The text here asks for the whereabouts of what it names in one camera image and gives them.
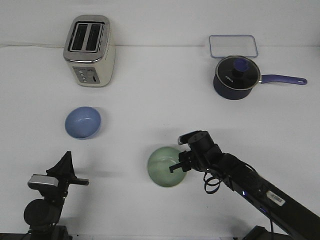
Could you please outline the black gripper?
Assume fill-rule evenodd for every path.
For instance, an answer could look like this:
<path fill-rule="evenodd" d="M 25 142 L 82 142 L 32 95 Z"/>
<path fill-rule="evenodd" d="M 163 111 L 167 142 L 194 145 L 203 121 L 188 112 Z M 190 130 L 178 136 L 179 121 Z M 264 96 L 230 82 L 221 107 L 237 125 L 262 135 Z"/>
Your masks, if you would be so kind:
<path fill-rule="evenodd" d="M 178 154 L 179 163 L 169 167 L 170 173 L 174 173 L 177 169 L 181 169 L 183 172 L 193 169 L 198 172 L 211 173 L 213 165 L 221 157 L 222 151 L 214 143 L 208 131 L 200 130 L 186 144 L 190 150 Z"/>
<path fill-rule="evenodd" d="M 40 187 L 39 192 L 45 199 L 66 198 L 70 185 L 88 186 L 90 183 L 88 179 L 75 175 L 71 151 L 67 151 L 55 166 L 46 170 L 46 173 L 46 176 L 58 179 L 58 187 Z"/>

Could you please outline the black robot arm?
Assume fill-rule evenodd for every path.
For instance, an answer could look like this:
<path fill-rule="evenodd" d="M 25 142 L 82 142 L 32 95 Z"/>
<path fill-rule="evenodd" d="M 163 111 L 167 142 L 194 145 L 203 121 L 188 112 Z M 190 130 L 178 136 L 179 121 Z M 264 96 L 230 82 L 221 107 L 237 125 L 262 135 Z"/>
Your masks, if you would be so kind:
<path fill-rule="evenodd" d="M 58 163 L 46 170 L 46 174 L 33 174 L 27 182 L 42 198 L 28 203 L 24 209 L 24 221 L 29 225 L 31 240 L 71 240 L 65 225 L 59 225 L 63 206 L 70 185 L 89 185 L 88 179 L 75 174 L 72 152 L 67 151 Z"/>
<path fill-rule="evenodd" d="M 224 183 L 264 214 L 271 225 L 279 226 L 285 234 L 255 226 L 246 240 L 318 240 L 320 218 L 279 188 L 261 177 L 249 164 L 230 153 L 224 153 L 207 131 L 196 130 L 181 135 L 178 144 L 187 144 L 189 151 L 180 152 L 178 163 L 170 172 L 196 170 L 203 172 L 204 190 L 214 194 Z"/>

